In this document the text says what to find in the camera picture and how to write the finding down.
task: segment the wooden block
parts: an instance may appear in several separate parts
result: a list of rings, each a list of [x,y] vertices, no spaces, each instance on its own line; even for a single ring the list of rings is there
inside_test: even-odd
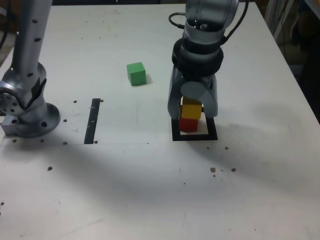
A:
[[[179,130],[184,133],[192,133],[198,130],[198,119],[180,117]]]
[[[201,109],[201,102],[183,96],[182,118],[198,120],[201,118]]]

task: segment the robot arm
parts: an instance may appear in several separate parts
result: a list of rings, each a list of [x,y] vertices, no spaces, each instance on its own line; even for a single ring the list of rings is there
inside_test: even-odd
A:
[[[24,0],[11,67],[0,81],[1,126],[6,135],[33,138],[53,130],[58,109],[46,103],[45,68],[38,62],[52,0]]]
[[[235,28],[225,37],[233,21],[239,0],[188,0],[182,38],[172,52],[173,70],[170,81],[168,112],[173,120],[180,118],[181,97],[186,96],[203,104],[204,114],[218,114],[217,80],[224,54],[221,49],[240,25],[249,2]]]
[[[180,117],[182,95],[203,103],[207,117],[218,114],[215,73],[224,56],[220,46],[231,35],[225,37],[225,29],[234,19],[238,1],[187,1],[183,37],[172,53],[174,67],[168,98],[172,119]],[[58,109],[44,99],[47,74],[39,63],[51,4],[52,0],[23,1],[12,64],[0,81],[0,111],[6,114],[1,126],[6,135],[38,137],[59,124]]]

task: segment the white table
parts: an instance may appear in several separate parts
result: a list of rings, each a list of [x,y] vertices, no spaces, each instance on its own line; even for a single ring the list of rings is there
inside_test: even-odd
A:
[[[52,8],[40,62],[61,122],[34,139],[1,131],[1,240],[320,239],[319,124],[254,3],[223,46],[219,140],[172,142],[171,53],[183,31],[168,16],[182,11]],[[131,87],[135,62],[147,85]],[[93,98],[104,100],[98,144],[83,145]]]

